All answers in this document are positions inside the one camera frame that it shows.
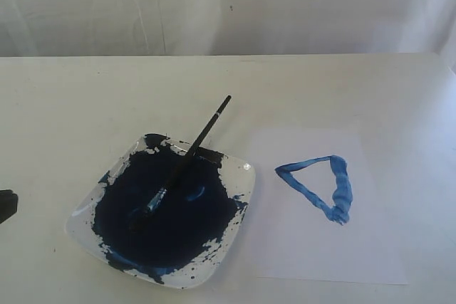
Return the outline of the black paintbrush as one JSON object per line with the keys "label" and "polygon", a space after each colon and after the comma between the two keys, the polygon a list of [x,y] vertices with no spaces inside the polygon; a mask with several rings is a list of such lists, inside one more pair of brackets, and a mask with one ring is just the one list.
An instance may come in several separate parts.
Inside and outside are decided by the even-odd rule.
{"label": "black paintbrush", "polygon": [[182,160],[172,171],[171,175],[168,177],[167,181],[163,186],[157,191],[157,193],[150,198],[149,202],[142,207],[142,209],[134,215],[129,223],[129,229],[131,231],[139,231],[145,225],[145,222],[156,212],[158,207],[161,205],[161,202],[165,198],[166,194],[172,190],[180,177],[185,172],[186,168],[189,166],[192,161],[193,156],[195,155],[197,149],[202,144],[205,137],[209,134],[210,130],[213,128],[215,122],[218,120],[219,116],[222,114],[226,106],[229,104],[232,99],[231,95],[228,95],[218,107],[216,112],[213,114],[209,122],[204,126],[203,130],[197,136],[196,140],[192,143],[190,148],[187,150],[186,154],[183,156]]}

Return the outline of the white square paint plate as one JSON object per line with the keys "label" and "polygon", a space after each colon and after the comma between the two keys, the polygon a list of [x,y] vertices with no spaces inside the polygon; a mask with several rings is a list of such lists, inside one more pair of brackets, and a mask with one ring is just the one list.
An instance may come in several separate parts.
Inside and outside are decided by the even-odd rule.
{"label": "white square paint plate", "polygon": [[189,148],[157,133],[139,138],[68,217],[66,233],[90,255],[144,281],[178,289],[203,284],[242,225],[256,179],[248,162],[199,148],[144,226],[130,227]]}

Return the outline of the white paper sheet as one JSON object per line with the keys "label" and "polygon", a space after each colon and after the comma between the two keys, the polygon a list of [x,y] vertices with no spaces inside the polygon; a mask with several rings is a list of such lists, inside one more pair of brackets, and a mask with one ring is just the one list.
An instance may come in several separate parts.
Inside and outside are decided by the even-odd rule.
{"label": "white paper sheet", "polygon": [[251,139],[246,257],[261,278],[404,285],[356,133],[269,128]]}

